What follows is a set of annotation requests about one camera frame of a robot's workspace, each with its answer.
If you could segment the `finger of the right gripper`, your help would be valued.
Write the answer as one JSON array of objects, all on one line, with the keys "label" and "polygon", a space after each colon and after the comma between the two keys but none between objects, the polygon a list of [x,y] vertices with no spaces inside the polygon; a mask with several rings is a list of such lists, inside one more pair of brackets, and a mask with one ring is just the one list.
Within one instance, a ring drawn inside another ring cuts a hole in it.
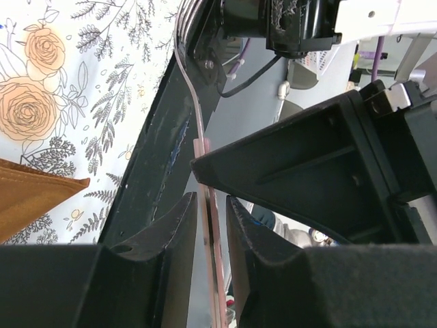
[{"label": "finger of the right gripper", "polygon": [[359,194],[358,92],[209,153],[207,184],[340,243],[433,243],[434,194],[387,204]]}]

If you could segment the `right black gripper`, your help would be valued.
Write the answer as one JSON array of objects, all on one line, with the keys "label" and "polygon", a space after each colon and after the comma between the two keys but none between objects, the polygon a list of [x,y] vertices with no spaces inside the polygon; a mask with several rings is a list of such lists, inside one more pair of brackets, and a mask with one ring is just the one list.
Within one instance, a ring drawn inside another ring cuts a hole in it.
[{"label": "right black gripper", "polygon": [[413,81],[358,92],[360,196],[377,204],[436,193],[435,96]]}]

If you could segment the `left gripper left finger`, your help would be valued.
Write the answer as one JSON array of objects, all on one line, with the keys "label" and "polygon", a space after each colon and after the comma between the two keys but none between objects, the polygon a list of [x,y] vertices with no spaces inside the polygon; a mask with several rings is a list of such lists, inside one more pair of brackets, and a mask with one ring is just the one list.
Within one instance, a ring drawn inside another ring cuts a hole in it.
[{"label": "left gripper left finger", "polygon": [[114,246],[5,245],[2,327],[185,327],[197,196]]}]

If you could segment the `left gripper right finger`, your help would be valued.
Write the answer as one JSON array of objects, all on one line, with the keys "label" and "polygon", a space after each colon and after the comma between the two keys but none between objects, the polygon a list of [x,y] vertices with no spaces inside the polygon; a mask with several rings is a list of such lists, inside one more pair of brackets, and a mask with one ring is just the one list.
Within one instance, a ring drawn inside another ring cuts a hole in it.
[{"label": "left gripper right finger", "polygon": [[226,201],[239,327],[435,327],[436,248],[299,248]]}]

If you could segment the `orange brown cloth napkin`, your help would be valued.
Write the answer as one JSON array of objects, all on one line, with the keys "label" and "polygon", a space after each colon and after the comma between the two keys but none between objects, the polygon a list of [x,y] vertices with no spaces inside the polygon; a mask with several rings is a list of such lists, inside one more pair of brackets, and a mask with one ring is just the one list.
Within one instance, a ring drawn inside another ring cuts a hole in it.
[{"label": "orange brown cloth napkin", "polygon": [[90,179],[49,174],[1,160],[1,242],[88,188]]}]

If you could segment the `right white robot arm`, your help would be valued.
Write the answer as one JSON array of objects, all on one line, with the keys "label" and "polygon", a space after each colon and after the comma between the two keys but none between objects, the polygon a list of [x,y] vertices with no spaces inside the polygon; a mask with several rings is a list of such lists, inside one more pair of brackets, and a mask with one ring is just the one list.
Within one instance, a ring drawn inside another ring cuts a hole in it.
[{"label": "right white robot arm", "polygon": [[[378,33],[402,1],[222,1],[229,36],[263,37],[290,59],[354,27]],[[198,182],[342,243],[436,242],[435,96],[373,81],[192,162]]]}]

